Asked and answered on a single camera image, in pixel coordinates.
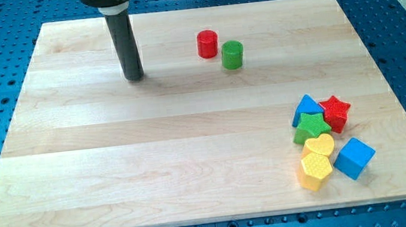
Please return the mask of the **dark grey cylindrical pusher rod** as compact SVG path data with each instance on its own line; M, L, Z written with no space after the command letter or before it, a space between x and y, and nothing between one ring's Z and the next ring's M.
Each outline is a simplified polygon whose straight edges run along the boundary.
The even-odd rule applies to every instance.
M114 43L124 78L132 82L141 81L144 70L129 20L129 13L122 11L115 15L107 15L105 22Z

